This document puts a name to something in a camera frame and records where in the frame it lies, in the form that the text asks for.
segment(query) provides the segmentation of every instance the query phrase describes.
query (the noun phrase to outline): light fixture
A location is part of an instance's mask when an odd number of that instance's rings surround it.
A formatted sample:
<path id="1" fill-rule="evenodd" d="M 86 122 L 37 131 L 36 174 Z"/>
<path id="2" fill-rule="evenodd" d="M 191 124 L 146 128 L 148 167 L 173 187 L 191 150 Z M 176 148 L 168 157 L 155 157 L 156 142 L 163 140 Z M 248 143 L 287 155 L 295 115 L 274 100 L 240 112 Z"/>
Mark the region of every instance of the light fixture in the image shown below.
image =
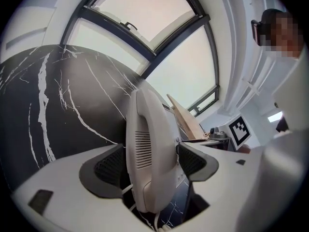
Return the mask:
<path id="1" fill-rule="evenodd" d="M 282 112 L 278 112 L 277 114 L 268 117 L 268 120 L 271 123 L 271 122 L 274 122 L 274 121 L 277 121 L 277 120 L 281 119 L 281 117 L 282 117 Z"/>

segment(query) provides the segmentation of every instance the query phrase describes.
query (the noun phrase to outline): window frame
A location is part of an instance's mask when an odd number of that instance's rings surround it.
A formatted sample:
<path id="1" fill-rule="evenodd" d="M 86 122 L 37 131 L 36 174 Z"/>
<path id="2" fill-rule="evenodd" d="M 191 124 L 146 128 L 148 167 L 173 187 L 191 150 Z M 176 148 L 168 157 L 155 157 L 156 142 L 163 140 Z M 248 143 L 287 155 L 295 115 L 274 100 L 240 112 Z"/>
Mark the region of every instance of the window frame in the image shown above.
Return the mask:
<path id="1" fill-rule="evenodd" d="M 202 5 L 199 0 L 186 0 L 191 6 L 192 10 L 196 14 L 193 18 L 179 26 L 174 32 L 172 32 L 155 50 L 151 50 L 148 46 L 146 46 L 140 39 L 138 39 L 130 30 L 115 21 L 111 18 L 97 12 L 92 9 L 91 6 L 97 0 L 81 0 L 81 2 L 76 7 L 73 12 L 62 36 L 60 44 L 66 44 L 69 40 L 71 32 L 74 29 L 74 25 L 79 18 L 83 18 L 88 20 L 107 31 L 111 32 L 136 51 L 138 51 L 142 56 L 144 56 L 150 63 L 148 67 L 143 71 L 141 77 L 146 79 L 152 71 L 156 69 L 156 67 L 177 47 L 179 46 L 185 39 L 190 37 L 197 29 L 201 26 L 204 26 L 206 34 L 208 36 L 212 59 L 214 63 L 214 72 L 215 72 L 215 87 L 212 88 L 209 92 L 205 93 L 200 99 L 198 99 L 193 105 L 188 108 L 188 111 L 192 111 L 193 109 L 196 111 L 196 116 L 200 115 L 202 112 L 211 107 L 215 102 L 219 100 L 219 61 L 217 55 L 216 44 L 213 36 L 213 32 L 210 26 L 210 16 L 205 13 Z M 205 99 L 207 99 L 211 94 L 215 93 L 215 99 L 208 104 L 201 111 L 197 108 L 199 104 L 201 104 Z"/>

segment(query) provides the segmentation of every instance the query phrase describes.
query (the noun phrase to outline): person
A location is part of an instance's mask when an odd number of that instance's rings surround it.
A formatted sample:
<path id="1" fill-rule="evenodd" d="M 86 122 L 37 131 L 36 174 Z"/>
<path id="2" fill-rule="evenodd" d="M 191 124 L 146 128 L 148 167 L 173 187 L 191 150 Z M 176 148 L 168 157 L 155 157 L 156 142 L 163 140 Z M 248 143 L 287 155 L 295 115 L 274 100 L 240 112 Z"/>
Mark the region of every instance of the person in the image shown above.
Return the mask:
<path id="1" fill-rule="evenodd" d="M 251 21 L 253 39 L 267 51 L 299 58 L 304 47 L 303 30 L 289 12 L 267 9 L 260 22 Z"/>

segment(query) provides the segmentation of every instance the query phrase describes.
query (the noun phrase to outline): marble surface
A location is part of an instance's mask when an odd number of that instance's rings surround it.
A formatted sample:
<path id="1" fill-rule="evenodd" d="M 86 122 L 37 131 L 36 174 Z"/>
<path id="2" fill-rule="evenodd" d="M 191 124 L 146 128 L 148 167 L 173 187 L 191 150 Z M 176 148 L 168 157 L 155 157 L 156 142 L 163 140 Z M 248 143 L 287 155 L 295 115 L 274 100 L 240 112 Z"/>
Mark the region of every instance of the marble surface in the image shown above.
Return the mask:
<path id="1" fill-rule="evenodd" d="M 78 46 L 41 46 L 2 63 L 0 163 L 10 191 L 56 159 L 125 145 L 127 106 L 130 93 L 138 88 L 156 92 L 117 60 Z M 185 180 L 179 185 L 159 224 L 181 223 L 187 184 Z M 139 218 L 154 227 L 153 214 Z"/>

